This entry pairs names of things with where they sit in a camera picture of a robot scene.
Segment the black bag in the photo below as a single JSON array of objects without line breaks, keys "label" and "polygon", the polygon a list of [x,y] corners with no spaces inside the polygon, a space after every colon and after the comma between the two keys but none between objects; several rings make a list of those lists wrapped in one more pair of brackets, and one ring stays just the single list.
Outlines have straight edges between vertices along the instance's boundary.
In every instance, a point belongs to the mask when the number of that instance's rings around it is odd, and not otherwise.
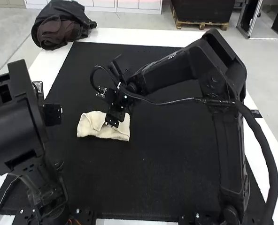
[{"label": "black bag", "polygon": [[54,50],[65,46],[68,41],[88,37],[89,30],[97,23],[90,20],[84,11],[85,7],[76,1],[51,0],[31,29],[33,41],[38,47]]}]

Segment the wooden pallet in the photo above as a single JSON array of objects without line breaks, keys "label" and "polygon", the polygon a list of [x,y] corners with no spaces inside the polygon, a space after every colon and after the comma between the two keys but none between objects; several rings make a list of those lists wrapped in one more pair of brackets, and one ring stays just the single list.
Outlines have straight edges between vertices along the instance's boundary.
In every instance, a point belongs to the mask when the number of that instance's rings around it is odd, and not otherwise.
[{"label": "wooden pallet", "polygon": [[181,29],[181,24],[197,24],[200,26],[200,30],[205,29],[205,25],[215,25],[215,26],[220,26],[221,30],[226,31],[229,27],[229,23],[228,22],[224,22],[224,23],[219,23],[219,22],[188,22],[188,21],[180,21],[178,20],[176,11],[173,7],[172,4],[170,4],[170,8],[171,8],[171,12],[172,12],[172,16],[175,20],[176,23],[176,27],[177,29]]}]

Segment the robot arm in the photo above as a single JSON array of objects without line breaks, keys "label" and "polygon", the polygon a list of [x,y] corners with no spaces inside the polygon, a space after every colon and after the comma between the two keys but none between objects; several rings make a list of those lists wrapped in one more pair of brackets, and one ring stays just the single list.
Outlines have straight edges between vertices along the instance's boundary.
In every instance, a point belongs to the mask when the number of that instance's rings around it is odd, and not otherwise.
[{"label": "robot arm", "polygon": [[[260,126],[242,104],[246,95],[246,68],[217,30],[206,32],[201,39],[142,67],[134,74],[122,57],[115,58],[109,65],[109,70],[102,69],[111,76],[116,89],[95,86],[93,75],[99,68],[102,67],[94,68],[90,80],[97,90],[96,95],[110,105],[105,122],[111,126],[118,127],[119,122],[123,122],[127,109],[138,100],[154,105],[188,100],[207,104],[212,113],[219,155],[219,200],[221,218],[224,220],[219,223],[226,222],[228,225],[244,223],[250,196],[243,142],[244,116],[267,160],[270,194],[261,224],[270,223],[278,197],[276,164]],[[154,103],[146,98],[159,89],[191,79],[199,81],[202,97],[189,97],[167,103]]]},{"label": "robot arm", "polygon": [[45,126],[61,123],[61,106],[44,103],[42,82],[31,83],[24,60],[8,69],[0,75],[0,175],[14,175],[27,185],[36,224],[64,225],[66,187],[45,154]]}]

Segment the black rubber mat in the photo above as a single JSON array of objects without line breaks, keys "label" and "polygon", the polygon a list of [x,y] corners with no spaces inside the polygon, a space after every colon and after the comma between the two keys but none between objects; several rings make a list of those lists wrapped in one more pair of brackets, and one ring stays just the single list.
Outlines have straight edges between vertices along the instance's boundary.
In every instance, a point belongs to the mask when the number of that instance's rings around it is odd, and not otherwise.
[{"label": "black rubber mat", "polygon": [[[218,154],[206,106],[140,103],[133,110],[129,142],[76,136],[82,113],[108,109],[90,86],[94,65],[106,66],[123,54],[135,71],[175,50],[73,44],[46,99],[63,106],[62,124],[48,128],[51,141],[47,154],[54,162],[64,160],[63,177],[71,204],[90,206],[101,218],[176,221],[180,215],[191,217],[194,212],[218,214]],[[101,86],[112,84],[103,72],[98,71],[95,77]],[[200,95],[198,83],[189,81],[160,90],[150,98],[160,102]],[[247,224],[253,224],[263,211],[264,200],[249,166],[248,174],[251,197]],[[1,187],[0,198],[11,179],[8,176]],[[15,214],[27,206],[26,187],[19,183],[1,212]]]}]

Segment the black cable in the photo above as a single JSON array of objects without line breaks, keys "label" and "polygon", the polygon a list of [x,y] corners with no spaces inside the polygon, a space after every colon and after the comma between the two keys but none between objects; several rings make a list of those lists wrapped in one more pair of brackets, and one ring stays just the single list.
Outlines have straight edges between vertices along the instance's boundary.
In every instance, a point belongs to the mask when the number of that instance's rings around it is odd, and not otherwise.
[{"label": "black cable", "polygon": [[33,85],[33,87],[34,87],[35,90],[36,90],[36,97],[37,97],[37,100],[38,100],[38,99],[39,99],[39,89],[38,89],[38,87],[35,85],[34,82],[32,82],[32,85]]},{"label": "black cable", "polygon": [[90,83],[91,83],[92,87],[93,87],[98,93],[103,94],[103,92],[102,92],[101,90],[99,90],[99,88],[98,88],[98,87],[95,85],[95,83],[94,83],[94,75],[95,75],[95,72],[96,72],[97,70],[99,70],[99,69],[102,69],[103,71],[105,71],[105,72],[111,77],[111,79],[112,79],[112,81],[114,82],[115,86],[118,85],[119,80],[118,80],[118,78],[116,78],[114,75],[112,75],[107,69],[105,69],[104,67],[99,66],[99,65],[94,66],[94,67],[93,67],[93,70],[92,70],[91,73],[90,73]]},{"label": "black cable", "polygon": [[0,206],[3,204],[3,202],[4,202],[4,200],[5,200],[5,197],[7,196],[7,194],[8,194],[8,192],[9,192],[11,186],[12,186],[17,180],[19,180],[18,177],[16,177],[14,180],[12,180],[12,182],[9,184],[8,188],[6,189],[6,191],[4,192],[4,194],[3,194],[3,196],[2,196],[2,198],[1,198],[1,200],[0,200]]},{"label": "black cable", "polygon": [[[119,80],[118,78],[116,78],[113,74],[111,74],[110,71],[108,71],[107,69],[105,69],[104,67],[102,66],[94,66],[93,67],[93,70],[91,71],[90,73],[90,83],[92,85],[92,87],[98,92],[98,93],[101,93],[103,94],[102,90],[100,90],[94,83],[94,75],[95,75],[95,72],[99,69],[102,69],[104,70],[112,79],[112,81],[114,82],[114,85],[115,86],[118,86],[119,85]],[[153,102],[151,101],[150,99],[142,96],[142,95],[138,95],[138,94],[135,94],[135,93],[132,93],[130,91],[128,91],[125,87],[124,87],[124,84],[120,83],[119,85],[119,90],[122,91],[125,95],[131,97],[131,98],[134,98],[134,99],[138,99],[138,100],[142,100],[142,101],[145,101],[145,102],[148,102],[149,104],[152,104],[152,105],[171,105],[171,104],[175,104],[175,103],[179,103],[179,102],[183,102],[183,101],[191,101],[191,100],[196,100],[197,98],[194,98],[194,97],[188,97],[188,98],[183,98],[183,99],[177,99],[177,100],[173,100],[173,101],[169,101],[169,102]]]},{"label": "black cable", "polygon": [[152,104],[152,105],[171,105],[171,104],[175,104],[175,103],[179,103],[179,102],[184,102],[184,101],[192,101],[192,100],[197,100],[197,98],[195,97],[188,97],[188,98],[182,98],[182,99],[177,99],[177,100],[172,100],[172,101],[169,101],[169,102],[152,102],[151,100],[149,100],[148,98],[146,97],[143,97],[142,95],[138,95],[138,94],[134,94],[130,91],[128,91],[125,87],[121,86],[120,87],[121,91],[126,94],[127,96],[131,97],[131,98],[135,98],[135,99],[138,99],[138,100],[142,100],[142,101],[145,101],[149,104]]},{"label": "black cable", "polygon": [[278,170],[276,162],[270,150],[269,143],[261,129],[261,126],[251,114],[250,109],[238,100],[235,101],[235,106],[246,119],[248,126],[252,129],[257,141],[259,142],[262,149],[262,154],[265,158],[267,169],[269,171],[270,189],[263,212],[263,217],[260,221],[260,225],[269,225],[278,199]]}]

